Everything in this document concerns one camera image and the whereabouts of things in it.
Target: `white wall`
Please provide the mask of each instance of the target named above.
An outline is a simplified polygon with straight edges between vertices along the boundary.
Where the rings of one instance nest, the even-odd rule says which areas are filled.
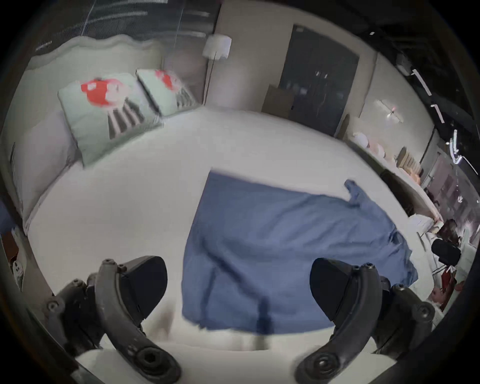
[[[430,145],[428,146],[427,152],[425,152],[425,156],[421,162],[421,167],[423,169],[423,174],[420,178],[421,182],[423,183],[425,179],[428,177],[428,173],[432,170],[435,161],[439,153],[441,152],[439,144],[445,145],[444,141],[438,134],[438,131],[433,131],[432,140],[430,141]]]
[[[392,123],[376,100],[386,100],[396,107],[403,123]],[[385,151],[397,156],[406,146],[420,162],[432,134],[433,121],[425,105],[404,76],[381,54],[377,55],[372,83],[360,118],[366,122],[369,138],[377,140]]]
[[[260,111],[269,84],[280,81],[294,24],[303,25],[349,48],[359,56],[344,116],[360,115],[368,91],[375,51],[337,25],[294,8],[268,2],[226,0],[215,32],[230,36],[227,60],[212,71],[207,105]]]

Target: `white bedsheet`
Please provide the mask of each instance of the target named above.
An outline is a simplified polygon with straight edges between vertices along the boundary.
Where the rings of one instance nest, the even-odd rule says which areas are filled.
[[[423,246],[387,186],[343,142],[293,122],[252,112],[199,108],[170,118],[82,169],[68,170],[33,218],[29,240],[53,292],[98,270],[105,258],[118,263],[159,255],[168,270],[164,298],[144,321],[156,342],[228,350],[256,349],[256,336],[199,330],[181,316],[182,259],[208,172],[237,174],[283,188],[349,199],[353,179],[391,217],[412,249],[419,279],[412,289],[424,300],[433,280]],[[270,336],[269,349],[303,353],[328,341],[332,328]]]

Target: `door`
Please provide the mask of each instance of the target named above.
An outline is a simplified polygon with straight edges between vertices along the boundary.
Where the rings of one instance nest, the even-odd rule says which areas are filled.
[[[289,120],[333,136],[358,61],[345,46],[295,24],[278,86],[295,94]]]

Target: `lamp shade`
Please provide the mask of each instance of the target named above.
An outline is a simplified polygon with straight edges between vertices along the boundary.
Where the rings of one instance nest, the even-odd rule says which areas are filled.
[[[210,35],[205,43],[202,56],[211,60],[219,60],[222,57],[226,59],[230,52],[231,42],[232,39],[228,36],[220,34]]]

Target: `blue cloth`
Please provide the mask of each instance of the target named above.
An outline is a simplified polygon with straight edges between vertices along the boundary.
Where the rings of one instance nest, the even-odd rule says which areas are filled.
[[[183,316],[260,334],[332,326],[310,292],[318,257],[370,262],[392,284],[411,285],[407,242],[354,181],[345,186],[350,201],[210,172],[185,248]]]

